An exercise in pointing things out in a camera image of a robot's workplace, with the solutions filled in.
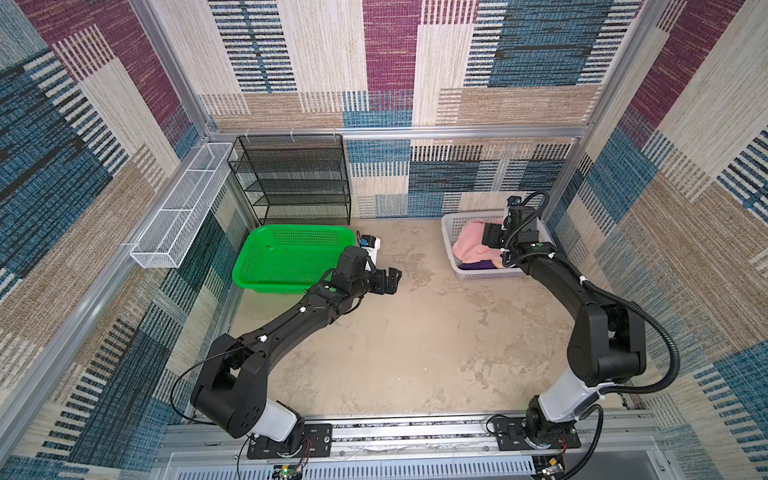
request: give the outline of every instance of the beige tabletop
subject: beige tabletop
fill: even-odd
[[[298,345],[270,374],[269,396],[305,415],[525,409],[563,372],[573,320],[538,282],[461,282],[440,220],[354,220],[382,239],[377,266],[403,271],[398,292]],[[246,290],[230,333],[288,310],[301,295]],[[619,395],[603,404],[621,407]]]

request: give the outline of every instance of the white wire basket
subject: white wire basket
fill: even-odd
[[[131,249],[142,268],[178,268],[230,173],[231,143],[205,144]]]
[[[459,280],[487,280],[489,278],[520,278],[525,276],[519,268],[494,268],[488,270],[462,270],[458,268],[461,260],[453,255],[451,248],[456,243],[458,235],[462,232],[464,225],[475,218],[481,218],[485,221],[501,220],[504,218],[503,210],[493,210],[486,212],[460,212],[458,214],[443,215],[440,223],[442,224],[442,239],[445,242],[445,252],[448,254],[448,260],[451,262],[451,268],[456,273]],[[542,242],[551,242],[547,227],[536,219],[538,225],[538,238]]]

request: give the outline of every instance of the light gray plastic basket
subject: light gray plastic basket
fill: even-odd
[[[489,212],[460,212],[458,214],[443,215],[440,223],[442,224],[442,239],[445,242],[445,252],[448,254],[448,260],[459,280],[483,280],[489,278],[515,278],[523,277],[525,273],[519,268],[494,268],[490,270],[461,270],[458,265],[461,263],[453,256],[451,247],[456,243],[458,235],[462,232],[464,225],[472,219],[482,218],[486,221],[501,220],[504,218],[503,210],[494,210]],[[536,219],[538,225],[538,238],[542,242],[551,242],[547,227]]]

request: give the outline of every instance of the black wire rack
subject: black wire rack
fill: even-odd
[[[349,225],[352,198],[340,135],[243,136],[230,161],[262,225]]]

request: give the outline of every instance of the green basket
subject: green basket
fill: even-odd
[[[327,225],[266,225],[248,235],[232,281],[261,293],[303,293],[335,268],[355,232]]]

